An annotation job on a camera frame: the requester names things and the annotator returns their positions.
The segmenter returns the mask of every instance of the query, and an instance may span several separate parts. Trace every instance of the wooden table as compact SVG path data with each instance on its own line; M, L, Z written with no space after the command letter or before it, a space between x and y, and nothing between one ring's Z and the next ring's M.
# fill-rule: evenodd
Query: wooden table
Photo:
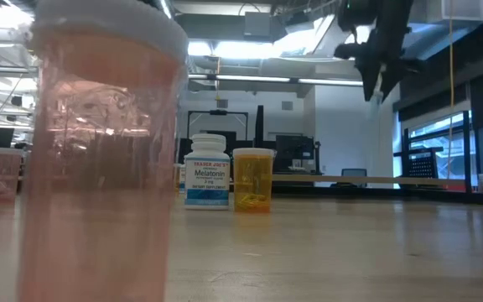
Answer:
M0 302L14 301L18 216L0 211ZM274 199L267 216L177 203L170 236L167 301L483 301L481 206Z

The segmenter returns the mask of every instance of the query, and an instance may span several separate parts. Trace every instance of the white pill bottle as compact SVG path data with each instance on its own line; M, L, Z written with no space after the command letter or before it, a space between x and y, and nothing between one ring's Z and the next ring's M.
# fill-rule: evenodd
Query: white pill bottle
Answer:
M228 210L231 158L224 154L226 138L196 134L193 152L185 157L185 208L189 210Z

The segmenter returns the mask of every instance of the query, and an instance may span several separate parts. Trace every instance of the yellow cord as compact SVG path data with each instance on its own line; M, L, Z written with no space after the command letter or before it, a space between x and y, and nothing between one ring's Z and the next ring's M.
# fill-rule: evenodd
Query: yellow cord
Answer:
M447 158L447 180L450 179L450 153L452 152L452 116L454 115L454 41L453 41L453 14L454 0L450 0L450 21L449 21L449 38L450 38L450 128L449 128L449 155Z

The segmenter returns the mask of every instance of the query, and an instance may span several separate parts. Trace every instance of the black mechanical arm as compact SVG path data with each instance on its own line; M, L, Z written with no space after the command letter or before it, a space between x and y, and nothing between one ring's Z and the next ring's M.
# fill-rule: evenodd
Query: black mechanical arm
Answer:
M382 94L384 101L391 90L409 73L421 70L420 60L403 59L403 39L411 30L408 27L413 0L341 0L338 24L343 31L354 34L354 44L341 44L335 57L355 58L356 68L363 80L365 100L374 92ZM356 27L372 25L366 43L357 43Z

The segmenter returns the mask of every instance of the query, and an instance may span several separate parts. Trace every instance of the white lid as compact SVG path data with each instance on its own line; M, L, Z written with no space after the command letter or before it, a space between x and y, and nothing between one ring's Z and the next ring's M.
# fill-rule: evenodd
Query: white lid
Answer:
M265 148L238 148L233 151L234 156L237 155L262 155L275 157L275 150Z
M194 136L191 137L191 140L195 143L196 142L215 142L215 143L226 144L226 138L219 134L208 134L208 133L195 134Z
M22 149L15 149L15 148L0 148L0 154L22 156L23 150Z
M188 51L185 31L164 13L136 0L42 0L32 27L85 25L142 41L181 64Z
M218 142L196 142L191 144L191 149L196 150L215 150L219 152L224 152L226 145L224 143Z

